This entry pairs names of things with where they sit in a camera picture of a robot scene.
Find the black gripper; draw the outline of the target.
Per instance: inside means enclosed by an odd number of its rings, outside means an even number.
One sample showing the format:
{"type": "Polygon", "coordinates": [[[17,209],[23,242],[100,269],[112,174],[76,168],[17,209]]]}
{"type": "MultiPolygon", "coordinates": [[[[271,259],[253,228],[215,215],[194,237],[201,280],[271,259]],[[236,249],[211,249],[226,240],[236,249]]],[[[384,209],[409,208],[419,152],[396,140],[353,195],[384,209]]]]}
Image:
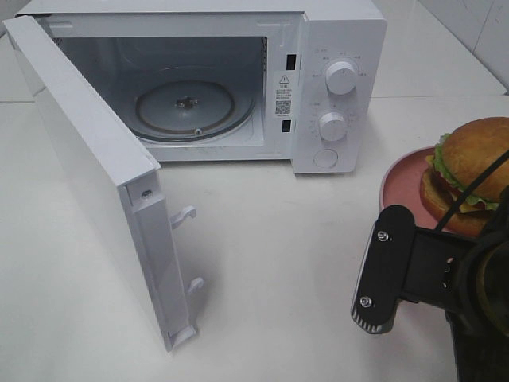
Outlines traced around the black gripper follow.
{"type": "Polygon", "coordinates": [[[480,312],[473,274],[483,238],[399,228],[395,239],[404,243],[406,259],[397,303],[423,302],[455,314],[480,312]]]}

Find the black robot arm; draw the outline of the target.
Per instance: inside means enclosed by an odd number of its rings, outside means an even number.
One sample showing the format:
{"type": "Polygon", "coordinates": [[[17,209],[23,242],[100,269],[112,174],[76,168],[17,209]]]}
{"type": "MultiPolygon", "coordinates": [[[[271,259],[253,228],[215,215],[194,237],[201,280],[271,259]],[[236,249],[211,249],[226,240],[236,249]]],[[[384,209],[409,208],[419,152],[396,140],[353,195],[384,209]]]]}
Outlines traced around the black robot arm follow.
{"type": "Polygon", "coordinates": [[[402,296],[445,311],[459,381],[506,381],[508,209],[474,240],[417,229],[402,296]]]}

